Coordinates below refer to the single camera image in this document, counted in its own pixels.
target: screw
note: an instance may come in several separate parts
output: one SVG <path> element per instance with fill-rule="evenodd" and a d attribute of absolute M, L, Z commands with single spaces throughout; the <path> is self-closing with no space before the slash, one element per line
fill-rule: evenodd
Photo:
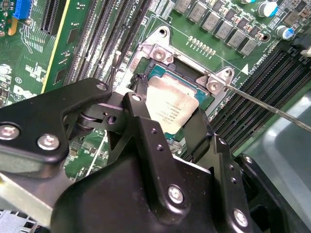
<path fill-rule="evenodd" d="M 228 70 L 225 71 L 225 77 L 226 78 L 230 77 L 231 75 L 232 75 L 232 71 L 231 70 L 228 69 Z"/>
<path fill-rule="evenodd" d="M 183 193 L 176 186 L 170 186 L 169 187 L 169 197 L 176 204 L 180 204 L 184 200 Z"/>
<path fill-rule="evenodd" d="M 218 88 L 218 85 L 216 85 L 216 84 L 213 84 L 213 85 L 210 86 L 210 89 L 211 89 L 212 91 L 216 91 L 217 88 Z"/>
<path fill-rule="evenodd" d="M 103 84 L 103 83 L 99 83 L 99 84 L 97 84 L 96 86 L 97 86 L 98 89 L 100 89 L 100 90 L 102 90 L 102 91 L 107 90 L 106 85 Z"/>
<path fill-rule="evenodd" d="M 237 221 L 237 223 L 241 227 L 247 227 L 248 226 L 247 219 L 246 219 L 245 215 L 242 213 L 242 211 L 234 210 L 233 215 L 234 215 L 235 220 Z"/>
<path fill-rule="evenodd" d="M 165 59 L 165 52 L 163 50 L 157 49 L 154 51 L 154 57 L 158 61 L 163 61 Z"/>
<path fill-rule="evenodd" d="M 248 156 L 245 157 L 245 160 L 246 160 L 249 164 L 253 163 L 252 159 L 251 159 L 250 157 L 248 157 Z"/>
<path fill-rule="evenodd" d="M 162 59 L 162 58 L 163 58 L 163 53 L 157 52 L 157 53 L 155 54 L 155 57 L 156 57 L 157 59 Z"/>
<path fill-rule="evenodd" d="M 43 150 L 55 150 L 59 147 L 59 140 L 52 134 L 45 134 L 38 139 L 38 146 Z"/>
<path fill-rule="evenodd" d="M 19 129 L 14 125 L 0 125 L 0 139 L 12 140 L 19 135 Z"/>

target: metal socket bracket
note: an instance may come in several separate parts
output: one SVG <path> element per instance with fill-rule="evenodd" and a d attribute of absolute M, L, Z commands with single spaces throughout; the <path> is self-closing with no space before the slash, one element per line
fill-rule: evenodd
<path fill-rule="evenodd" d="M 196 82 L 200 85 L 206 86 L 207 90 L 213 94 L 218 95 L 221 91 L 225 92 L 224 85 L 219 83 L 214 77 L 221 78 L 226 82 L 226 84 L 231 84 L 231 81 L 234 77 L 234 69 L 231 67 L 225 67 L 216 74 L 205 75 L 201 78 L 198 78 Z"/>

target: black plastic bracket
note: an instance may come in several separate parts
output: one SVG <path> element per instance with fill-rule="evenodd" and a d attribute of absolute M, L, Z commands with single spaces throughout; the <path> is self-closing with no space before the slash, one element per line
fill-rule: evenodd
<path fill-rule="evenodd" d="M 64 127 L 65 116 L 77 117 L 74 113 L 87 105 L 107 102 L 110 95 L 106 84 L 85 79 L 0 109 L 0 124 L 14 125 L 20 132 L 14 140 L 0 140 L 0 171 L 41 178 L 56 174 L 69 152 L 67 131 L 72 127 Z M 75 122 L 70 117 L 66 121 Z M 44 134 L 56 136 L 59 147 L 40 148 L 37 141 Z"/>
<path fill-rule="evenodd" d="M 251 217 L 262 232 L 311 232 L 254 159 L 240 154 L 235 161 L 241 168 Z"/>
<path fill-rule="evenodd" d="M 129 151 L 137 151 L 150 209 L 161 222 L 178 223 L 190 210 L 190 202 L 161 126 L 150 119 L 140 95 L 129 92 L 125 94 L 122 104 L 127 114 L 127 128 L 119 137 L 112 132 L 108 134 L 108 164 Z M 181 190 L 181 203 L 175 203 L 169 197 L 171 186 Z"/>
<path fill-rule="evenodd" d="M 205 112 L 199 108 L 183 129 L 194 162 L 209 169 L 214 177 L 212 207 L 216 228 L 221 232 L 252 232 L 242 177 L 229 145 L 214 134 Z"/>

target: ram slot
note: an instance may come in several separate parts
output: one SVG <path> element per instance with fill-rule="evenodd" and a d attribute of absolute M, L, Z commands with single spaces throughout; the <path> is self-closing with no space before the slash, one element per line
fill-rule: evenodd
<path fill-rule="evenodd" d="M 104 13 L 101 17 L 100 24 L 98 28 L 96 29 L 95 36 L 91 42 L 91 46 L 89 47 L 89 50 L 86 54 L 86 57 L 83 60 L 83 67 L 80 71 L 78 80 L 83 80 L 87 78 L 87 73 L 91 67 L 91 61 L 93 60 L 93 57 L 96 54 L 96 49 L 98 45 L 100 44 L 102 38 L 104 36 L 107 36 L 107 29 L 109 27 L 108 22 L 112 15 L 114 6 L 116 4 L 117 0 L 108 0 L 106 6 L 104 7 Z"/>
<path fill-rule="evenodd" d="M 121 51 L 121 56 L 119 58 L 119 63 L 118 63 L 118 67 L 120 66 L 121 62 L 123 61 L 123 59 L 125 58 L 128 50 L 130 49 L 135 36 L 137 35 L 137 32 L 141 26 L 141 23 L 143 21 L 143 19 L 145 18 L 145 15 L 147 14 L 147 11 L 150 7 L 152 3 L 152 0 L 144 0 L 142 2 L 140 2 L 139 5 L 139 9 L 135 11 L 135 15 L 131 18 L 131 21 L 129 22 L 129 27 L 128 30 L 124 31 L 124 34 L 122 34 L 120 37 L 122 38 L 122 40 L 120 40 L 120 44 L 118 45 L 118 50 Z M 102 61 L 106 64 L 107 59 L 109 58 L 109 55 L 111 54 L 111 52 L 107 52 L 106 54 L 108 54 L 108 57 L 103 58 Z M 105 65 L 100 65 L 97 68 L 95 77 L 100 79 L 103 78 L 103 69 L 105 68 Z"/>
<path fill-rule="evenodd" d="M 241 90 L 281 108 L 310 80 L 308 68 L 300 65 L 289 54 L 276 50 L 244 83 Z M 272 116 L 269 111 L 253 102 L 234 95 L 211 124 L 216 133 L 224 137 L 232 151 L 235 151 Z"/>
<path fill-rule="evenodd" d="M 87 15 L 86 25 L 83 29 L 81 39 L 78 46 L 75 48 L 75 56 L 70 67 L 70 71 L 66 77 L 65 85 L 75 83 L 78 80 L 80 70 L 83 66 L 84 58 L 90 47 L 90 43 L 94 38 L 96 29 L 99 26 L 99 22 L 104 12 L 104 8 L 107 4 L 106 0 L 94 0 L 90 11 Z"/>
<path fill-rule="evenodd" d="M 142 21 L 145 18 L 145 15 L 148 12 L 148 9 L 151 5 L 151 3 L 153 2 L 153 0 L 145 0 L 142 4 L 141 10 L 140 10 L 140 14 L 138 14 L 135 17 L 135 20 L 133 21 L 133 27 L 130 31 L 130 33 L 127 35 L 127 37 L 121 41 L 119 48 L 121 51 L 121 57 L 119 59 L 119 63 L 118 63 L 118 67 L 120 66 L 121 62 L 124 60 L 125 56 L 127 55 L 129 49 L 131 48 L 131 45 L 134 42 L 134 39 L 137 35 L 137 32 L 141 26 Z"/>
<path fill-rule="evenodd" d="M 121 12 L 120 17 L 114 18 L 114 22 L 116 22 L 117 19 L 118 19 L 118 22 L 114 25 L 113 28 L 110 28 L 111 30 L 109 32 L 109 37 L 106 36 L 103 46 L 100 49 L 100 53 L 99 53 L 100 59 L 97 59 L 95 61 L 95 64 L 93 66 L 94 68 L 90 70 L 89 76 L 93 77 L 94 73 L 96 73 L 94 77 L 96 79 L 100 78 L 102 68 L 106 64 L 109 55 L 114 50 L 118 42 L 118 39 L 121 37 L 121 33 L 125 30 L 126 19 L 134 3 L 135 3 L 135 0 L 126 1 L 126 4 L 123 4 L 120 10 Z"/>

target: capacitor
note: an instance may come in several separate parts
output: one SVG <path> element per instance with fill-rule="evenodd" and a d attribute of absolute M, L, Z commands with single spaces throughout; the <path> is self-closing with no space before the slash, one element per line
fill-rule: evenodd
<path fill-rule="evenodd" d="M 294 30 L 286 26 L 278 26 L 276 29 L 276 35 L 284 40 L 289 40 L 294 35 Z"/>
<path fill-rule="evenodd" d="M 275 1 L 264 1 L 259 5 L 257 13 L 260 17 L 273 17 L 277 13 L 277 9 Z"/>
<path fill-rule="evenodd" d="M 240 0 L 242 4 L 249 4 L 249 3 L 253 3 L 256 2 L 256 0 Z"/>

